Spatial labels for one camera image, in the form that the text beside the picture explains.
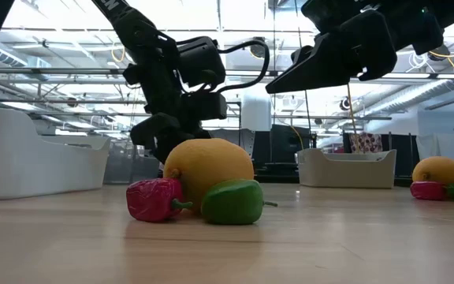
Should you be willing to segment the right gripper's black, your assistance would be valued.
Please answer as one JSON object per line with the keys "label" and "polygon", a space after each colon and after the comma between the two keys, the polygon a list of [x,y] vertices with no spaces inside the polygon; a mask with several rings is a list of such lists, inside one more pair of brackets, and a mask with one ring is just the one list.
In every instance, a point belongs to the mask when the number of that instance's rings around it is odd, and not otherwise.
{"label": "right gripper's black", "polygon": [[293,53],[292,65],[266,86],[269,93],[347,84],[390,73],[396,51],[439,47],[448,26],[443,0],[308,0],[302,14],[322,33]]}

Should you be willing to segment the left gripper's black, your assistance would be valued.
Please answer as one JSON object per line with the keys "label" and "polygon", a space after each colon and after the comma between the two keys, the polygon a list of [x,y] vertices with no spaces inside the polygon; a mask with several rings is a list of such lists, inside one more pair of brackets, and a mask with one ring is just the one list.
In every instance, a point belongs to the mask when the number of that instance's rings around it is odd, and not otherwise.
{"label": "left gripper's black", "polygon": [[217,92],[225,81],[225,67],[218,42],[207,36],[183,42],[161,41],[159,47],[145,47],[143,61],[124,71],[129,84],[138,83],[150,117],[132,127],[134,145],[154,148],[154,157],[164,164],[179,144],[192,139],[210,139],[202,122],[181,113],[181,96],[195,92]]}

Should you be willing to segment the yellow toy lemon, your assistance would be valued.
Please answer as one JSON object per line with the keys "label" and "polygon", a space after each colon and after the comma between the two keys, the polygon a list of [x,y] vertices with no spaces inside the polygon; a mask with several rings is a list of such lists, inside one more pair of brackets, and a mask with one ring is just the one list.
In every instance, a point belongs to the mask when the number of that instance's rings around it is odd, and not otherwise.
{"label": "yellow toy lemon", "polygon": [[186,140],[168,155],[165,178],[181,183],[184,200],[191,211],[200,213],[203,197],[215,185],[230,180],[252,180],[255,176],[250,155],[240,146],[220,138]]}
{"label": "yellow toy lemon", "polygon": [[434,181],[444,185],[454,183],[454,159],[432,156],[421,160],[413,169],[412,181]]}

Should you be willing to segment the red toy bell pepper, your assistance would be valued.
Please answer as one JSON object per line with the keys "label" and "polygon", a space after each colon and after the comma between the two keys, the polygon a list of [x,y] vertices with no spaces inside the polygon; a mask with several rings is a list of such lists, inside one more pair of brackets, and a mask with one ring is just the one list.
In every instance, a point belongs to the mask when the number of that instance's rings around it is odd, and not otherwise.
{"label": "red toy bell pepper", "polygon": [[418,200],[447,200],[445,186],[435,181],[414,181],[410,185],[410,192]]}
{"label": "red toy bell pepper", "polygon": [[126,190],[126,201],[128,213],[144,222],[163,222],[193,206],[184,199],[181,184],[175,178],[133,183]]}

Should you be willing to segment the floral patterned cloth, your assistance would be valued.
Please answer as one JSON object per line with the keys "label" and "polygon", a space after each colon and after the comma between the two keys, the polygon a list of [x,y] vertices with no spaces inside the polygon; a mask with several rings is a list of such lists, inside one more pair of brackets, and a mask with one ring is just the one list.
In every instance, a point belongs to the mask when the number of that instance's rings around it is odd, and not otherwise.
{"label": "floral patterned cloth", "polygon": [[366,154],[383,151],[381,134],[350,133],[349,140],[353,153]]}

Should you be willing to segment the black office furniture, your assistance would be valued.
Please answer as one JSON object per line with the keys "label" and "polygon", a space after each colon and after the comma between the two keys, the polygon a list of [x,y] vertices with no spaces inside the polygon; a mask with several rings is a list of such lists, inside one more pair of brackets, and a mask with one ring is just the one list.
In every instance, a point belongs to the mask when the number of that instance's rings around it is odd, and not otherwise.
{"label": "black office furniture", "polygon": [[256,131],[251,153],[255,180],[298,184],[297,153],[316,144],[316,133],[302,127],[272,125],[270,131]]}

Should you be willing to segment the light grey plastic basket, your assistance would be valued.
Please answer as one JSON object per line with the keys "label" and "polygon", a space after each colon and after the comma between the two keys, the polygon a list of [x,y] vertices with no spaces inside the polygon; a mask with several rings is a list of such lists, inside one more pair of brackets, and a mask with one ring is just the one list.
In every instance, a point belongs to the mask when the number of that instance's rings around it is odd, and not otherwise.
{"label": "light grey plastic basket", "polygon": [[316,148],[298,151],[301,185],[315,188],[391,189],[396,150],[366,154],[324,153]]}

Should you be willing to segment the dark partition panel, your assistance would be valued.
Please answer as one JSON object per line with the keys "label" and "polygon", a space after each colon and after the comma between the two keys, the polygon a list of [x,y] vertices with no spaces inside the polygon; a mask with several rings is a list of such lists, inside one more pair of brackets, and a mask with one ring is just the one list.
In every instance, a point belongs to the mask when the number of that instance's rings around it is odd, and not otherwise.
{"label": "dark partition panel", "polygon": [[394,185],[409,187],[412,183],[412,171],[419,162],[419,151],[416,136],[382,134],[381,142],[384,151],[396,150]]}

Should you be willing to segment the white hanging sheet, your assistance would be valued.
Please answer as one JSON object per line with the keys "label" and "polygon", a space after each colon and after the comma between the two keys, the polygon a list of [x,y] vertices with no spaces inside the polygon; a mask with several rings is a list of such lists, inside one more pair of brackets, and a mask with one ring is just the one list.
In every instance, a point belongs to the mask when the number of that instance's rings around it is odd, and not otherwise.
{"label": "white hanging sheet", "polygon": [[417,136],[416,144],[420,160],[432,156],[444,156],[454,160],[454,134]]}

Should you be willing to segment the white plastic basket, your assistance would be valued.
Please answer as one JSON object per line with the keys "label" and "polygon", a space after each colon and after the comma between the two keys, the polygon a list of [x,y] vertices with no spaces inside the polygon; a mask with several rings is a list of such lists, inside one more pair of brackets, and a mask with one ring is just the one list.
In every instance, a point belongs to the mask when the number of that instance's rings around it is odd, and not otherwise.
{"label": "white plastic basket", "polygon": [[29,116],[0,108],[0,200],[98,189],[110,139],[40,136]]}

